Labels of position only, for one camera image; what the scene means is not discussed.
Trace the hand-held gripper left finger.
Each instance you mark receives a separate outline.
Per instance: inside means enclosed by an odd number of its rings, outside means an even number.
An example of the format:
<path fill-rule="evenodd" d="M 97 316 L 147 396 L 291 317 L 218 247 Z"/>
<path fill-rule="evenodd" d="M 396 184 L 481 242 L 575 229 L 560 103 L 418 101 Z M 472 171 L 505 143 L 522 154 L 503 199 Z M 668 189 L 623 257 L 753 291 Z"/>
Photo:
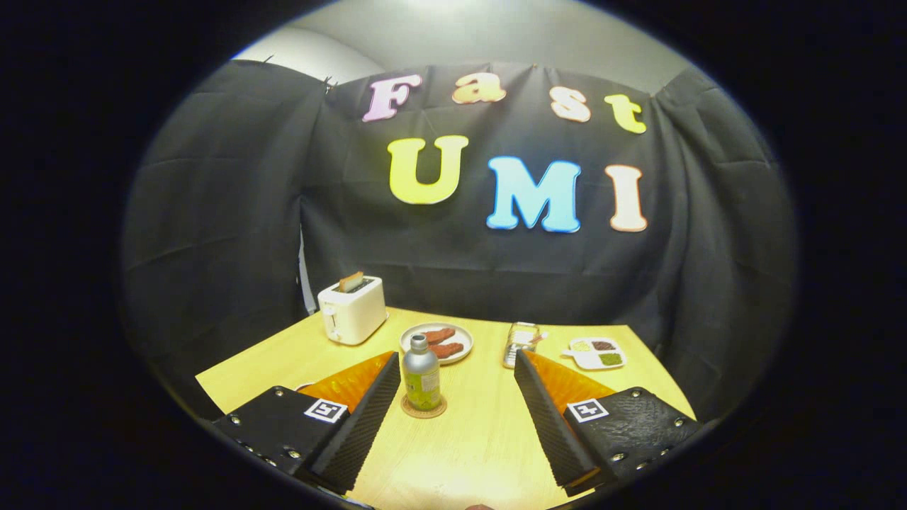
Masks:
<path fill-rule="evenodd" d="M 302 390 L 270 387 L 213 427 L 269 467 L 346 494 L 399 385 L 399 355 L 388 351 Z"/>

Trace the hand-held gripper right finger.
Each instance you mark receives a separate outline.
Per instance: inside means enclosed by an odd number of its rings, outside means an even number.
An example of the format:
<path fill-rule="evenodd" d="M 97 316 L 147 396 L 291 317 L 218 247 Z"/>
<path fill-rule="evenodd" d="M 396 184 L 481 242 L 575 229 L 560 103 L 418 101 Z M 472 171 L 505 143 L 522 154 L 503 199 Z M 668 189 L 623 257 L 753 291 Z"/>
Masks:
<path fill-rule="evenodd" d="M 644 387 L 615 391 L 532 351 L 516 355 L 514 377 L 568 496 L 654 471 L 703 429 Z"/>

